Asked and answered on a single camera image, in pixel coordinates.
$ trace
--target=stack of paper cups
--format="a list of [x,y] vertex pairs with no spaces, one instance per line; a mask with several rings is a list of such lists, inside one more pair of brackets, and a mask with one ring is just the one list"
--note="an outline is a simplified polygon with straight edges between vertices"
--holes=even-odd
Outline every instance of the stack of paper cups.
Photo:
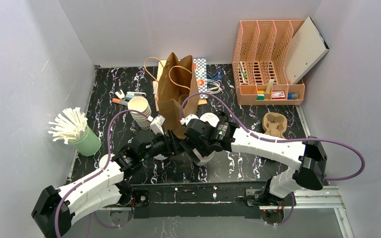
[[[132,98],[129,103],[127,104],[127,108],[129,110],[135,110],[138,112],[142,112],[147,117],[151,116],[151,108],[148,104],[148,101],[144,97],[134,97]],[[133,117],[133,119],[136,121],[136,123],[141,127],[143,130],[150,129],[150,122],[147,121],[147,118],[139,113],[130,113]]]

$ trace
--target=bag handle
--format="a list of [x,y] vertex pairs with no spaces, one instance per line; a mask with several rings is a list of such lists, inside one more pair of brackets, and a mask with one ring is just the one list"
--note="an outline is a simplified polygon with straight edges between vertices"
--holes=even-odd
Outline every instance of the bag handle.
[[186,70],[187,72],[189,72],[190,74],[192,74],[192,72],[191,72],[189,69],[187,69],[187,68],[185,68],[185,67],[183,67],[183,66],[180,66],[180,65],[175,65],[175,66],[173,66],[173,67],[169,70],[169,78],[170,78],[170,81],[171,81],[173,84],[175,84],[175,85],[177,85],[177,86],[179,86],[179,87],[182,87],[182,88],[187,88],[187,89],[190,91],[190,90],[191,90],[190,88],[188,88],[188,87],[186,87],[186,86],[183,86],[183,85],[180,85],[180,84],[177,84],[176,82],[174,82],[174,81],[172,80],[172,77],[171,77],[170,73],[172,72],[172,69],[175,68],[175,67],[182,68],[182,69]]
[[148,57],[145,61],[144,61],[144,69],[145,69],[145,71],[155,80],[155,81],[157,81],[158,82],[158,80],[147,70],[147,67],[145,66],[145,64],[147,63],[147,60],[149,60],[149,59],[156,59],[156,60],[158,60],[159,62],[160,62],[160,64],[161,64],[161,66],[164,68],[164,65],[163,65],[163,63],[161,63],[161,60],[159,59],[159,58],[157,58],[157,57]]

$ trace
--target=checkered box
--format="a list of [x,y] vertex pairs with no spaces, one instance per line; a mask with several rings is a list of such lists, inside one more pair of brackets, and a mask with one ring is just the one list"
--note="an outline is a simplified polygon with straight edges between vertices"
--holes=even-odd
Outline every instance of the checkered box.
[[[196,82],[200,93],[207,93],[208,86],[205,83],[206,79],[206,59],[193,59],[193,69],[195,70]],[[207,95],[200,95],[200,99],[208,98]]]

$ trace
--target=blue and white checkered pattern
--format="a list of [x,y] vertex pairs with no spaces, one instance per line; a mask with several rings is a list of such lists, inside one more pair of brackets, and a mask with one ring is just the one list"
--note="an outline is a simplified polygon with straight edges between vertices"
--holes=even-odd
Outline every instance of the blue and white checkered pattern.
[[[193,59],[193,68],[195,69],[196,81],[206,79],[206,59]],[[198,90],[200,93],[208,92],[208,86],[204,83],[202,86],[198,85]],[[200,99],[208,98],[207,95],[200,95]]]

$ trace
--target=marble tabletop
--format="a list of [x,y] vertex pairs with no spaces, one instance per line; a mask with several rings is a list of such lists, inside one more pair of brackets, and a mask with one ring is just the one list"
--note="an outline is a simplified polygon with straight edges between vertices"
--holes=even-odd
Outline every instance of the marble tabletop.
[[[157,67],[148,67],[154,75]],[[281,113],[287,117],[286,138],[305,138],[301,120],[296,106],[240,106],[236,101],[236,91],[231,64],[207,65],[208,78],[221,80],[223,92],[216,94],[234,114],[250,129],[263,132],[261,121],[267,112]],[[70,180],[77,180],[98,167],[99,158],[107,154],[106,133],[113,116],[126,106],[112,103],[114,93],[122,89],[145,92],[150,103],[152,116],[157,116],[151,84],[152,78],[142,67],[99,68],[88,106],[88,125],[102,141],[100,150],[94,156],[76,155]],[[200,105],[197,114],[224,110],[223,106],[213,99],[207,105]],[[140,130],[130,115],[116,120],[113,127],[112,149],[118,151],[128,143]],[[143,168],[130,178],[130,184],[151,183],[188,183],[188,182],[230,182],[230,181],[265,181],[287,169],[286,165],[262,157],[245,154],[221,152],[216,153],[207,165],[194,165],[187,154],[173,157],[170,160],[155,159],[143,162]]]

